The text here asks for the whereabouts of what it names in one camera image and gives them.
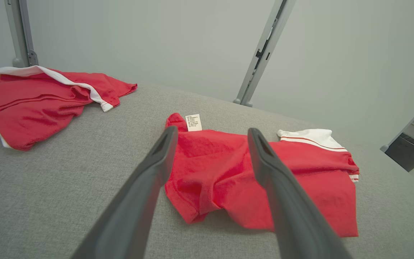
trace gray fabric surface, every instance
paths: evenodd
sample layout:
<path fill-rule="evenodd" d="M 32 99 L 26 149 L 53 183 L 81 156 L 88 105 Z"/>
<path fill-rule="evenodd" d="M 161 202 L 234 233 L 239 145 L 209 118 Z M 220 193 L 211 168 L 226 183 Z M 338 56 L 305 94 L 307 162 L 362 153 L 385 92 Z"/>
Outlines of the gray fabric surface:
<path fill-rule="evenodd" d="M 202 127 L 246 134 L 313 125 L 245 106 L 140 85 L 108 113 L 88 105 L 63 131 L 28 152 L 0 144 L 0 259 L 68 258 L 162 133 L 165 120 L 200 113 Z M 354 258 L 414 258 L 414 179 L 379 149 L 335 132 L 361 168 L 360 237 L 343 239 Z M 278 258 L 276 236 L 236 225 L 224 211 L 187 225 L 162 189 L 146 258 Z"/>

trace folded clothing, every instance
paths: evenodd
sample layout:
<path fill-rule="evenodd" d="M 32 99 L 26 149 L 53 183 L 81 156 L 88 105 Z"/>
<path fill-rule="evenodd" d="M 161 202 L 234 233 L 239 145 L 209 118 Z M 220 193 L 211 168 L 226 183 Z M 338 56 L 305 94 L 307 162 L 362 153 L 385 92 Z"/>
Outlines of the folded clothing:
<path fill-rule="evenodd" d="M 42 66 L 0 68 L 0 138 L 3 146 L 27 151 L 65 128 L 84 105 L 102 110 L 137 89 L 99 73 L 60 72 Z"/>
<path fill-rule="evenodd" d="M 266 191 L 254 177 L 247 136 L 209 129 L 188 132 L 178 113 L 167 119 L 166 127 L 171 125 L 178 127 L 179 139 L 165 189 L 186 223 L 225 209 L 245 228 L 274 231 Z M 270 142 L 271 147 L 333 230 L 340 237 L 358 236 L 353 182 L 359 168 L 351 154 L 327 129 L 278 135 L 281 141 Z"/>

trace white label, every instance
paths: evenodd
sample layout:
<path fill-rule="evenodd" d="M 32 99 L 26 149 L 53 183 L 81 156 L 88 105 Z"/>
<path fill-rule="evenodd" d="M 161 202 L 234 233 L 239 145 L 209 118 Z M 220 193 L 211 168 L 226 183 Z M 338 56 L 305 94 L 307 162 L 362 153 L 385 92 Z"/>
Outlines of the white label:
<path fill-rule="evenodd" d="M 186 124 L 188 125 L 188 131 L 202 131 L 201 118 L 199 114 L 188 115 L 186 118 Z"/>

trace red stripe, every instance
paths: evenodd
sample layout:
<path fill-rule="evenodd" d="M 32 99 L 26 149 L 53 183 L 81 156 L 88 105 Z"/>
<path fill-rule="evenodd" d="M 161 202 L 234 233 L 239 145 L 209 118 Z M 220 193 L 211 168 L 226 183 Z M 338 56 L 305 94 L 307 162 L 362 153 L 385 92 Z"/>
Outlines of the red stripe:
<path fill-rule="evenodd" d="M 323 145 L 321 145 L 321 144 L 319 144 L 319 143 L 315 142 L 314 140 L 305 139 L 305 138 L 298 138 L 298 137 L 285 137 L 285 136 L 283 136 L 283 137 L 281 137 L 281 138 L 289 138 L 289 139 L 304 139 L 304 140 L 308 140 L 308 141 L 314 142 L 314 143 L 318 144 L 319 146 L 323 146 Z M 323 146 L 323 147 L 325 147 L 325 148 L 327 148 L 327 149 L 345 149 L 345 148 L 343 148 L 343 147 L 328 147 L 328 146 Z"/>

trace wrinkled fabric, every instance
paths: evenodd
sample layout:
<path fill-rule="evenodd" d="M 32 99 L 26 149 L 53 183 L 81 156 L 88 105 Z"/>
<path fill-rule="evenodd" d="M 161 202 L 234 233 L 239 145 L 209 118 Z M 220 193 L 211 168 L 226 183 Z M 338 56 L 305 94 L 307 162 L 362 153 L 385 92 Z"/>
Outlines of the wrinkled fabric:
<path fill-rule="evenodd" d="M 62 83 L 61 76 L 73 85 Z M 3 146 L 28 151 L 33 144 L 61 131 L 74 117 L 81 115 L 84 105 L 94 101 L 91 91 L 106 112 L 119 105 L 119 97 L 136 89 L 136 84 L 105 74 L 60 72 L 39 66 L 1 68 L 0 138 Z"/>
<path fill-rule="evenodd" d="M 267 195 L 255 180 L 247 136 L 219 131 L 188 132 L 172 114 L 179 139 L 166 194 L 186 223 L 203 221 L 209 212 L 225 209 L 245 228 L 274 231 Z M 355 185 L 359 169 L 347 151 L 329 151 L 291 141 L 270 142 L 299 184 L 340 236 L 358 236 Z"/>

